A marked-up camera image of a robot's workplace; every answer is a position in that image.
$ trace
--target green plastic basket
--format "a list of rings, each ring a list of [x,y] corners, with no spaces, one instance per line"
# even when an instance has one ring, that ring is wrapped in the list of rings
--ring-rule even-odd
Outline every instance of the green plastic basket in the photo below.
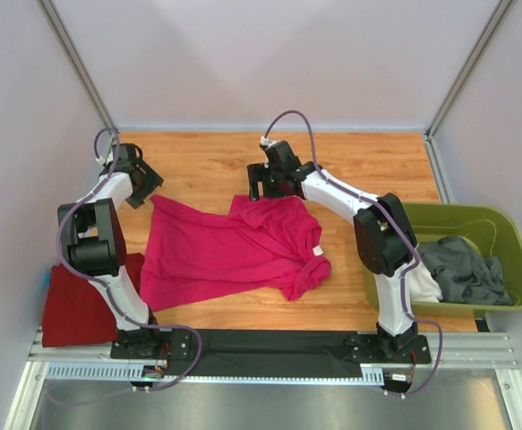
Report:
[[[480,317],[492,311],[522,311],[522,242],[513,221],[490,208],[456,204],[404,203],[418,243],[446,236],[463,237],[482,257],[500,259],[505,289],[512,305],[470,305],[413,302],[418,316]],[[378,309],[378,293],[373,275],[364,268],[364,286],[370,305]]]

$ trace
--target folded red fabric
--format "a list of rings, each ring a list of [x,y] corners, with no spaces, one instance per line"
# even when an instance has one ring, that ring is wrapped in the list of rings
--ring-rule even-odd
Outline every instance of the folded red fabric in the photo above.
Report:
[[[329,276],[329,261],[313,250],[321,227],[298,197],[237,195],[228,215],[151,200],[141,298],[154,312],[260,287],[295,300]]]
[[[125,268],[139,293],[142,254],[127,255]],[[87,280],[63,265],[52,267],[42,316],[42,345],[66,347],[116,340],[116,319],[106,301]]]

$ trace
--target white cloth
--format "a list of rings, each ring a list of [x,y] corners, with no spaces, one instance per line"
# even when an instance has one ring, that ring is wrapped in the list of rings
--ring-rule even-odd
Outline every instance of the white cloth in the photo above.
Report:
[[[418,267],[406,275],[406,285],[413,302],[439,303],[443,299],[440,286],[432,278],[424,262],[420,262]]]

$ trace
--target white backdrop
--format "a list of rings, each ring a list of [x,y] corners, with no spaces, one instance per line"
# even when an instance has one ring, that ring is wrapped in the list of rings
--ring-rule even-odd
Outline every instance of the white backdrop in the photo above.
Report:
[[[457,202],[502,209],[522,235],[522,0],[513,5],[436,137]],[[522,366],[522,312],[492,314]]]
[[[0,0],[0,429],[56,262],[56,209],[90,188],[99,128],[35,2]]]
[[[121,128],[424,129],[497,0],[54,3]]]

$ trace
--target wooden table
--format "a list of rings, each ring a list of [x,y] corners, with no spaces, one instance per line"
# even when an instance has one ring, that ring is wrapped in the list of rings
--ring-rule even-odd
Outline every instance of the wooden table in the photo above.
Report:
[[[248,194],[246,165],[264,161],[260,133],[122,133],[138,144],[165,183],[157,193],[200,211],[228,212],[235,194]],[[332,175],[370,193],[402,200],[437,202],[438,193],[419,133],[317,133],[319,163]],[[302,162],[311,159],[306,133],[274,133]],[[321,223],[321,247],[332,273],[315,290],[287,302],[278,289],[182,305],[157,313],[160,323],[208,329],[374,330],[378,312],[364,294],[364,278],[352,225],[312,202]],[[144,253],[152,205],[123,205],[119,219],[130,253]],[[438,318],[446,331],[475,331],[473,319]],[[430,330],[429,326],[421,330]]]

